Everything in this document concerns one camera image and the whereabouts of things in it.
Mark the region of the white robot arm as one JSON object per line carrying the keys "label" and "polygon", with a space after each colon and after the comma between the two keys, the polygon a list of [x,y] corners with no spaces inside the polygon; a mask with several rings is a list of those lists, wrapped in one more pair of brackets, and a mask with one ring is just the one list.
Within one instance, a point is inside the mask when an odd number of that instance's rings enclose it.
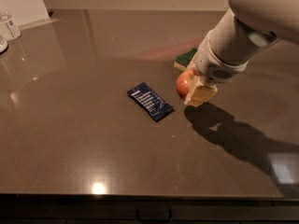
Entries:
{"label": "white robot arm", "polygon": [[229,9],[200,43],[183,75],[191,80],[180,94],[199,106],[218,83],[242,73],[255,54],[279,40],[299,44],[299,0],[228,0]]}

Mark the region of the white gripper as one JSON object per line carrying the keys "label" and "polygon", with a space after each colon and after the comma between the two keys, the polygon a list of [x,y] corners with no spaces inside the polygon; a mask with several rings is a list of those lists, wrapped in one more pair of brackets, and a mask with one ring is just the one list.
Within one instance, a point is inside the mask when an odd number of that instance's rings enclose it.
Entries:
{"label": "white gripper", "polygon": [[192,79],[185,105],[197,107],[209,101],[218,91],[216,84],[231,82],[247,68],[248,62],[232,65],[218,58],[211,46],[212,33],[207,33],[195,54],[193,69],[198,76]]}

